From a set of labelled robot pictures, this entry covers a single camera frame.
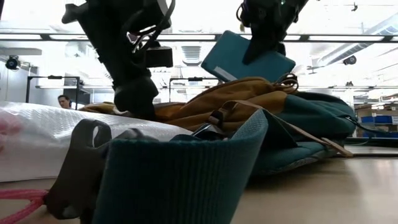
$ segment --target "white plastic bag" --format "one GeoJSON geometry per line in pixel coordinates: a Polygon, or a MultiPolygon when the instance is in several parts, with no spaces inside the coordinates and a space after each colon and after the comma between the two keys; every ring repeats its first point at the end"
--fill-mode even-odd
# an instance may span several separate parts
{"type": "Polygon", "coordinates": [[[105,122],[116,137],[127,128],[168,141],[190,131],[168,124],[29,103],[0,102],[0,182],[58,176],[71,133],[85,118],[105,122]]]}

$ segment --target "fluorescent light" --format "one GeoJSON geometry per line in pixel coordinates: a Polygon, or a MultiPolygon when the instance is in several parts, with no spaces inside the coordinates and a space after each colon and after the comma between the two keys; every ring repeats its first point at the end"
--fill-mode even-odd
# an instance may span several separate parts
{"type": "Polygon", "coordinates": [[[85,88],[87,90],[90,90],[90,89],[104,89],[104,90],[113,89],[112,86],[82,86],[82,88],[85,88]]]}
{"type": "Polygon", "coordinates": [[[338,90],[368,90],[368,89],[397,89],[398,86],[299,86],[300,89],[338,89],[338,90]]]}
{"type": "Polygon", "coordinates": [[[354,102],[354,104],[356,104],[356,105],[358,105],[358,104],[369,104],[369,105],[381,105],[381,104],[383,104],[383,105],[385,105],[385,104],[387,104],[387,103],[380,103],[380,102],[354,102]]]}
{"type": "Polygon", "coordinates": [[[299,40],[299,35],[287,35],[284,40],[299,40]]]}
{"type": "Polygon", "coordinates": [[[213,86],[171,86],[171,89],[203,89],[203,88],[211,88],[213,86]]]}
{"type": "Polygon", "coordinates": [[[40,35],[34,34],[0,34],[0,40],[41,40],[40,35]]]}
{"type": "Polygon", "coordinates": [[[75,89],[75,86],[36,86],[41,89],[75,89]]]}
{"type": "Polygon", "coordinates": [[[216,40],[216,35],[211,34],[183,34],[183,35],[170,35],[170,34],[161,34],[157,37],[157,40],[216,40]]]}
{"type": "Polygon", "coordinates": [[[250,40],[251,39],[251,34],[241,34],[241,37],[250,40]]]}
{"type": "Polygon", "coordinates": [[[384,37],[372,37],[372,36],[338,36],[338,35],[311,35],[309,40],[322,40],[322,41],[379,41],[384,37]]]}
{"type": "Polygon", "coordinates": [[[86,35],[50,35],[51,39],[54,40],[87,40],[86,35]]]}
{"type": "Polygon", "coordinates": [[[385,105],[386,103],[375,103],[375,104],[373,104],[373,106],[383,106],[383,105],[385,105]]]}
{"type": "Polygon", "coordinates": [[[371,108],[372,110],[383,110],[384,109],[384,106],[375,106],[375,105],[372,105],[372,108],[371,108]]]}

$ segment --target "person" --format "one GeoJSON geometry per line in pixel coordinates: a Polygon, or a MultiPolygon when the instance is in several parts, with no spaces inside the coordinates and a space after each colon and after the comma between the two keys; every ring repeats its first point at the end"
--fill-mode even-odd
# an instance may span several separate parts
{"type": "Polygon", "coordinates": [[[72,102],[67,95],[58,96],[58,102],[63,109],[71,109],[72,102]]]}

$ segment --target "teal fabric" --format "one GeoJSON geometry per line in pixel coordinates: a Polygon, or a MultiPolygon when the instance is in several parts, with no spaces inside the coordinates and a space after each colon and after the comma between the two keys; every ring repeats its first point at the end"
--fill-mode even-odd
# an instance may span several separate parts
{"type": "Polygon", "coordinates": [[[229,224],[267,130],[259,110],[227,141],[114,140],[93,223],[229,224]]]}
{"type": "MultiPolygon", "coordinates": [[[[252,175],[284,172],[336,154],[335,150],[307,139],[265,112],[269,132],[252,175]]],[[[339,98],[321,93],[289,95],[283,112],[276,116],[313,136],[328,138],[340,145],[356,127],[346,119],[356,120],[352,108],[339,98]]]]}
{"type": "MultiPolygon", "coordinates": [[[[345,139],[356,128],[346,119],[356,121],[354,110],[341,99],[321,93],[289,95],[283,112],[277,116],[316,137],[329,139],[345,139]]],[[[301,134],[290,133],[295,140],[304,140],[301,134]]]]}
{"type": "MultiPolygon", "coordinates": [[[[343,101],[298,93],[278,117],[342,144],[355,129],[343,101]]],[[[227,141],[180,135],[170,142],[114,140],[94,224],[229,224],[250,175],[270,175],[336,152],[303,138],[266,110],[255,112],[227,141]]]]}

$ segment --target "camera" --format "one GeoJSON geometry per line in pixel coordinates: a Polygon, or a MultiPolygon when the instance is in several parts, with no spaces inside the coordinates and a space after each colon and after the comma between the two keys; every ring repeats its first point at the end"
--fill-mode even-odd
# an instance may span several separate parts
{"type": "Polygon", "coordinates": [[[354,65],[355,63],[356,63],[356,57],[354,55],[343,60],[344,65],[354,65]]]}
{"type": "Polygon", "coordinates": [[[21,67],[21,62],[18,60],[18,56],[10,56],[6,62],[6,68],[14,72],[18,71],[21,67]]]}

